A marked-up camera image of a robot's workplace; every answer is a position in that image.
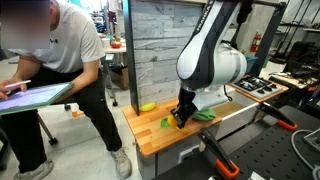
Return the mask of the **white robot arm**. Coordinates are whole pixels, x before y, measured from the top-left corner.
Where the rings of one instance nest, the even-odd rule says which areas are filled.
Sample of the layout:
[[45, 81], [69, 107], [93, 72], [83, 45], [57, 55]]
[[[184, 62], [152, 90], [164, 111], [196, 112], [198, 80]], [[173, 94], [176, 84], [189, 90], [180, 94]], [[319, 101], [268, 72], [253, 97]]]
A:
[[197, 112], [228, 101], [224, 86], [246, 73], [244, 54], [225, 42], [234, 17], [249, 0], [208, 0], [176, 62], [180, 80], [178, 104], [171, 110], [176, 127], [183, 129]]

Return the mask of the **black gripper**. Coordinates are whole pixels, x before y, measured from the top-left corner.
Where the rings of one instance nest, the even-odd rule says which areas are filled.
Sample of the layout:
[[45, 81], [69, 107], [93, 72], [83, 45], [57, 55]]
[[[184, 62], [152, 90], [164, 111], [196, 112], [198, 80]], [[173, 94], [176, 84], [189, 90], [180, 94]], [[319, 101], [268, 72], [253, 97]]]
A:
[[181, 88], [178, 95], [178, 105], [170, 111], [180, 129], [185, 127], [186, 122], [196, 110], [196, 106], [193, 104], [194, 97], [194, 92]]

